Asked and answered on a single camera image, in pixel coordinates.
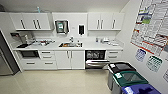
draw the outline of bin lid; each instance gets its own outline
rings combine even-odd
[[[121,87],[136,84],[148,84],[148,81],[136,71],[122,71],[113,74],[113,78]]]
[[[161,94],[150,84],[138,84],[122,87],[124,94]]]
[[[121,71],[136,71],[134,67],[125,62],[110,63],[108,66],[113,71],[113,73],[118,73]]]

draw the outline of cabinet handle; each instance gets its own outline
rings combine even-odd
[[[51,62],[51,63],[49,63],[49,62],[47,63],[47,62],[46,62],[45,64],[53,64],[53,63],[52,63],[52,62]]]
[[[50,53],[50,52],[42,52],[42,53]]]
[[[102,29],[102,25],[103,25],[103,20],[102,20],[102,22],[101,22],[101,29]]]
[[[39,23],[39,21],[38,21],[38,20],[37,20],[37,23],[38,23],[39,29],[41,29],[41,27],[40,27],[40,23]]]
[[[69,58],[68,51],[67,51],[67,56],[68,56],[68,58]]]
[[[99,29],[99,20],[97,20],[97,29]]]
[[[25,26],[24,26],[24,24],[23,24],[23,20],[21,20],[21,23],[22,23],[23,29],[25,29]]]
[[[36,27],[36,23],[35,23],[35,20],[33,20],[33,23],[34,23],[34,27],[37,29],[37,27]]]
[[[115,24],[115,20],[114,20],[114,22],[113,22],[113,28],[112,28],[112,29],[114,29],[114,24]]]
[[[35,63],[26,63],[26,64],[35,64]]]
[[[72,58],[72,51],[71,51],[71,58]]]
[[[118,52],[109,52],[109,53],[118,53]]]
[[[52,56],[50,56],[50,57],[46,57],[46,56],[43,56],[43,58],[51,58]]]
[[[117,58],[117,56],[108,56],[109,58]]]

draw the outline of upper cabinet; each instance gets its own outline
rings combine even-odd
[[[10,13],[16,30],[52,30],[50,13]]]
[[[121,30],[124,13],[88,13],[88,30]]]

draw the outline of paper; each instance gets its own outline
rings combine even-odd
[[[166,73],[164,74],[163,78],[168,82],[168,70],[167,70]]]
[[[137,59],[138,61],[143,62],[143,59],[144,59],[144,57],[145,57],[145,54],[146,54],[146,52],[145,52],[144,50],[138,49],[138,51],[137,51],[135,57],[136,57],[136,59]]]
[[[154,72],[157,72],[162,64],[162,60],[155,57],[155,56],[150,56],[146,65],[147,67]]]

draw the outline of recycling bin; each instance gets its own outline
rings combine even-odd
[[[123,94],[161,94],[150,84],[138,84],[122,87]]]
[[[110,63],[108,64],[108,87],[110,90],[113,88],[113,74],[118,73],[121,71],[136,71],[134,67],[132,67],[129,63],[125,62],[116,62],[116,63]]]
[[[136,84],[148,84],[148,81],[136,71],[121,71],[113,74],[112,94],[122,94],[122,87]]]

